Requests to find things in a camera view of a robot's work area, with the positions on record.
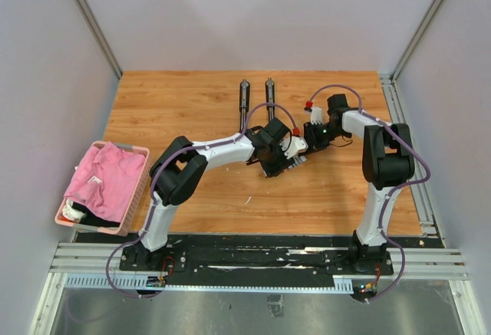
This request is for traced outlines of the small white staple tray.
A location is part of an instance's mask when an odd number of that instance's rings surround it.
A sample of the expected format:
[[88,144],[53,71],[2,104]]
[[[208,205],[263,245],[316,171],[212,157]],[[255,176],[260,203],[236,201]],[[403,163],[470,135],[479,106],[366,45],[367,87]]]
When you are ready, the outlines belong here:
[[291,159],[290,159],[291,163],[290,165],[288,166],[288,169],[293,169],[295,167],[298,167],[300,165],[302,165],[303,163],[305,163],[307,161],[306,157],[305,156],[293,156]]

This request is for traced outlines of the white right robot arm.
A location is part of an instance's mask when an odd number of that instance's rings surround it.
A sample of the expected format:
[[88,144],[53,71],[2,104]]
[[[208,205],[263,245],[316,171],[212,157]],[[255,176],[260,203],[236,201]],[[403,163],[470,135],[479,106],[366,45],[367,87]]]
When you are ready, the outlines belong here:
[[387,249],[386,230],[400,186],[414,175],[414,156],[410,130],[405,123],[385,123],[364,110],[348,106],[344,94],[328,98],[328,121],[322,109],[306,102],[310,121],[304,124],[308,153],[326,149],[338,137],[359,137],[363,141],[362,172],[367,182],[364,214],[348,246],[348,266],[358,274],[369,271],[384,260]]

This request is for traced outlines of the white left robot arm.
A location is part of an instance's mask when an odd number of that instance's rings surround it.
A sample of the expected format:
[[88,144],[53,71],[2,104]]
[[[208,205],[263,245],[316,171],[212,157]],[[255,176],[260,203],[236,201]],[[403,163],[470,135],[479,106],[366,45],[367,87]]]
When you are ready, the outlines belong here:
[[259,163],[266,177],[276,177],[295,166],[307,148],[299,129],[291,130],[277,118],[219,140],[177,137],[150,169],[150,205],[134,244],[139,263],[150,271],[163,264],[176,211],[196,191],[205,172],[232,163]]

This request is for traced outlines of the black stapler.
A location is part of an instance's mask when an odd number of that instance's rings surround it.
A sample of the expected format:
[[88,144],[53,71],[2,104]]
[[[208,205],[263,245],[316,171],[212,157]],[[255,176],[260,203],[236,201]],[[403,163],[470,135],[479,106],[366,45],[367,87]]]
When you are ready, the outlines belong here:
[[265,82],[265,101],[271,103],[267,105],[268,121],[271,121],[275,117],[275,107],[272,104],[275,102],[275,82],[270,77]]
[[246,128],[246,119],[249,114],[250,83],[243,79],[239,85],[239,131]]

